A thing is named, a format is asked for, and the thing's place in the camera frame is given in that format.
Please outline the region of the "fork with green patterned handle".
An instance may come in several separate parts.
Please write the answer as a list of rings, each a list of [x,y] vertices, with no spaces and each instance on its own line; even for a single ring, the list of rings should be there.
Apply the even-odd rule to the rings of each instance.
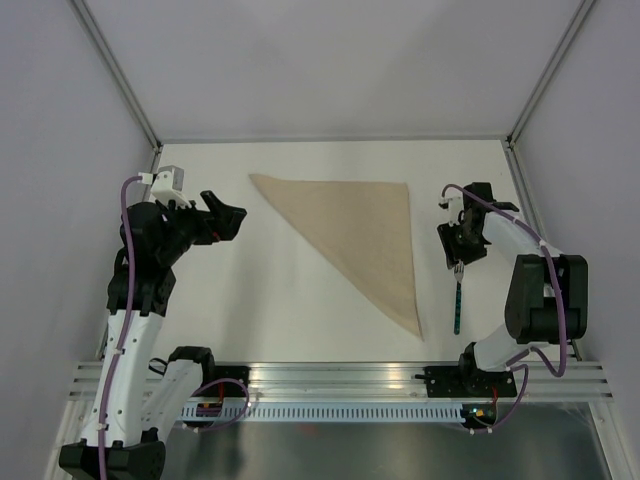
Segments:
[[[456,263],[453,273],[456,281],[453,332],[455,335],[459,335],[461,331],[462,281],[464,278],[464,263],[462,261]]]

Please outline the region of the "beige cloth napkin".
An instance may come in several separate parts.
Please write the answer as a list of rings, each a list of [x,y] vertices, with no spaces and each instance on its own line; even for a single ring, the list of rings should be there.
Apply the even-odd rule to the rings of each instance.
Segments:
[[[252,184],[281,217],[391,321],[423,338],[405,183],[285,180]]]

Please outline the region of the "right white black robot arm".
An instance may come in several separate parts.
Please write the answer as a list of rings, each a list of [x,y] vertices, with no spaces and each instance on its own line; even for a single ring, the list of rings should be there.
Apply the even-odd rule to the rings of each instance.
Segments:
[[[438,205],[449,219],[438,225],[446,266],[462,280],[466,266],[498,249],[512,266],[504,321],[467,345],[454,367],[428,367],[430,394],[488,398],[516,395],[514,371],[536,355],[549,373],[564,376],[569,344],[587,330],[588,263],[551,246],[525,222],[518,207],[500,202],[488,182],[448,184]]]

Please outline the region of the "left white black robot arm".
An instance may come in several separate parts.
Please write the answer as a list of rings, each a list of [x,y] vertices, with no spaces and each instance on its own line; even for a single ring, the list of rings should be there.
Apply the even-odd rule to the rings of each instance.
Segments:
[[[167,360],[159,385],[145,385],[152,351],[166,317],[176,277],[174,264],[193,246],[235,239],[245,209],[201,194],[205,209],[176,196],[125,206],[108,285],[107,341],[96,397],[76,443],[62,447],[59,467],[75,479],[158,479],[166,443],[195,394],[218,384],[208,347],[179,346]]]

